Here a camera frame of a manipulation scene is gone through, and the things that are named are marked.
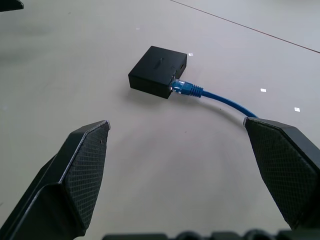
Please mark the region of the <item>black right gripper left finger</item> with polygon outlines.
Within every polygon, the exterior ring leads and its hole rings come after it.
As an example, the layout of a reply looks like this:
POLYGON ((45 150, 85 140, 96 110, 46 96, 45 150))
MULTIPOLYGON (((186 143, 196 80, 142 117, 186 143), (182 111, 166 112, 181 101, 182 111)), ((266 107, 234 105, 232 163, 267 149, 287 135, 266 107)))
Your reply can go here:
POLYGON ((68 135, 2 225, 2 240, 74 240, 86 234, 102 184, 110 128, 102 120, 68 135))

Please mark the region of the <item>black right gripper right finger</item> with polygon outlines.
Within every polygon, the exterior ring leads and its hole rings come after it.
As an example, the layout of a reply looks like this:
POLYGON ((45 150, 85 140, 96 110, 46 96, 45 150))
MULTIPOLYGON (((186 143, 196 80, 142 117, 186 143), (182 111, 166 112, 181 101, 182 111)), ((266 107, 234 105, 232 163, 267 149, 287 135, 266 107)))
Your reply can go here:
POLYGON ((291 229, 320 227, 320 150, 298 128, 246 117, 260 175, 291 229))

